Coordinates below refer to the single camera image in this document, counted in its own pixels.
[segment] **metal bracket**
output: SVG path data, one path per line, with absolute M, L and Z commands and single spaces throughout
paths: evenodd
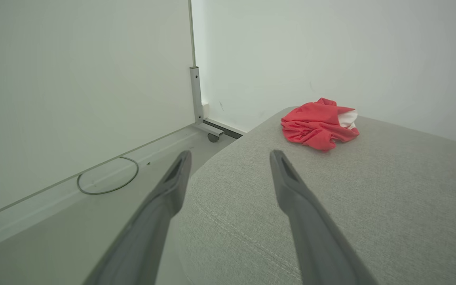
M 221 136 L 224 131 L 213 126 L 209 126 L 203 122 L 204 114 L 203 107 L 201 106 L 201 92 L 200 92 L 200 73 L 198 67 L 190 67 L 191 74 L 191 89 L 193 92 L 193 108 L 195 110 L 195 127 L 200 130 L 206 131 L 216 137 Z

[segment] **gray sofa cushion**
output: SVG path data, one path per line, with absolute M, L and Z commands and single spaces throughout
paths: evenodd
M 274 115 L 190 180 L 173 223 L 195 285 L 302 284 L 269 164 L 284 151 L 381 284 L 456 284 L 456 142 L 364 117 L 327 153 L 283 137 Z

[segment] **gray floor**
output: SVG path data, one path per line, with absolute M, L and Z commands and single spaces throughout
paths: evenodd
M 192 152 L 192 173 L 234 139 L 213 144 L 196 135 L 152 165 L 141 165 L 132 183 L 113 193 L 89 196 L 0 243 L 0 284 L 81 284 L 178 153 Z M 157 284 L 189 284 L 169 232 Z

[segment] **wire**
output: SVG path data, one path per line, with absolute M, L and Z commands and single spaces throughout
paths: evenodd
M 96 192 L 96 193 L 93 193 L 93 192 L 87 192 L 85 190 L 82 189 L 82 187 L 80 187 L 80 177 L 82 177 L 83 173 L 81 175 L 79 175 L 76 179 L 76 187 L 80 190 L 80 192 L 84 193 L 84 194 L 87 194 L 87 195 L 100 195 L 100 194 L 105 194 L 105 193 L 109 193 L 109 192 L 113 192 L 115 190 L 119 190 L 121 188 L 123 188 L 124 186 L 126 186 L 127 184 L 129 184 L 129 182 L 132 182 L 133 179 L 135 179 L 136 175 L 138 174 L 138 170 L 139 170 L 139 167 L 138 167 L 138 162 L 134 161 L 133 159 L 131 158 L 127 158 L 127 157 L 119 157 L 119 158 L 123 158 L 123 159 L 127 159 L 129 161 L 133 161 L 133 163 L 136 165 L 136 172 L 135 172 L 135 175 L 128 181 L 126 182 L 125 184 L 123 184 L 122 186 L 119 186 L 115 189 L 112 189 L 112 190 L 108 190 L 108 191 L 105 191 L 105 192 Z

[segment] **wheel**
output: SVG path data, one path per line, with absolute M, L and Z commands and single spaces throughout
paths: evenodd
M 217 135 L 213 135 L 213 134 L 211 134 L 211 133 L 208 134 L 207 137 L 209 138 L 209 141 L 210 141 L 211 143 L 215 143 L 216 141 L 219 140 L 219 137 L 218 137 Z

